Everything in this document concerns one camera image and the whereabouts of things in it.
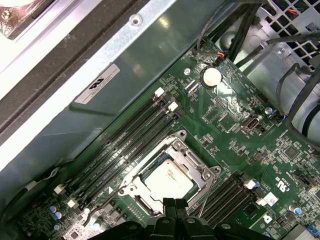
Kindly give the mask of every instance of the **gray metal surface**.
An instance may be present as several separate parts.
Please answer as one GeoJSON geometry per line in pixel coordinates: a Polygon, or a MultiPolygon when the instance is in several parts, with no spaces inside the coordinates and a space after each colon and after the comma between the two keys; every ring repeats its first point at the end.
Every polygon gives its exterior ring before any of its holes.
{"type": "MultiPolygon", "coordinates": [[[[311,5],[307,0],[284,0],[287,4],[282,7],[283,10],[274,4],[274,7],[277,10],[276,16],[271,16],[263,9],[259,9],[257,16],[261,19],[261,22],[257,26],[252,26],[244,46],[239,53],[235,63],[239,60],[246,57],[253,49],[258,47],[261,44],[262,40],[275,39],[280,36],[285,36],[283,34],[290,35],[290,32],[287,30],[289,26],[293,29],[296,28],[298,32],[295,34],[308,34],[310,31],[306,26],[310,24],[314,24],[317,28],[320,29],[320,0],[313,1],[314,4],[311,5]],[[303,2],[306,5],[306,10],[303,13],[298,13],[298,16],[290,21],[286,15],[288,9],[293,8],[296,9],[298,2],[303,2]],[[274,22],[281,22],[280,18],[287,19],[287,23],[284,24],[285,21],[282,21],[283,26],[279,23],[280,29],[277,29],[277,32],[271,27],[274,22]]],[[[222,36],[222,39],[231,41],[232,36],[230,34],[235,34],[238,29],[240,21],[238,21],[228,32],[225,33],[225,36],[222,36]]],[[[280,78],[289,70],[289,68],[294,63],[299,63],[301,66],[310,66],[306,60],[311,57],[319,54],[314,51],[312,48],[307,48],[306,46],[316,46],[320,44],[318,42],[297,42],[296,47],[291,48],[286,43],[278,43],[273,46],[267,47],[260,55],[254,58],[252,61],[241,67],[241,70],[245,75],[257,86],[257,88],[262,91],[268,99],[271,100],[273,104],[276,105],[276,87],[280,78]],[[300,54],[301,49],[304,52],[304,56],[300,57],[297,53],[300,54]]],[[[281,91],[281,101],[282,101],[282,109],[288,113],[294,100],[297,95],[304,87],[308,76],[293,73],[290,75],[284,82],[283,88],[281,91]]],[[[303,108],[296,115],[293,124],[298,130],[302,130],[303,124],[305,122],[306,117],[309,112],[318,104],[320,96],[320,88],[317,86],[311,96],[307,99],[303,108]]],[[[313,120],[310,131],[309,138],[320,142],[320,114],[318,114],[313,120]]]]}
{"type": "Polygon", "coordinates": [[[150,1],[139,12],[143,19],[139,28],[125,25],[121,35],[108,41],[0,147],[1,168],[8,164],[0,173],[0,182],[7,183],[0,186],[0,198],[10,196],[60,159],[73,159],[83,151],[190,48],[222,0],[174,2],[150,1]],[[86,105],[68,106],[112,61],[120,72],[107,87],[86,105]]]}
{"type": "Polygon", "coordinates": [[[298,224],[283,240],[316,240],[316,238],[304,226],[298,224]]]}
{"type": "Polygon", "coordinates": [[[0,100],[101,1],[56,0],[15,40],[0,34],[0,100]]]}

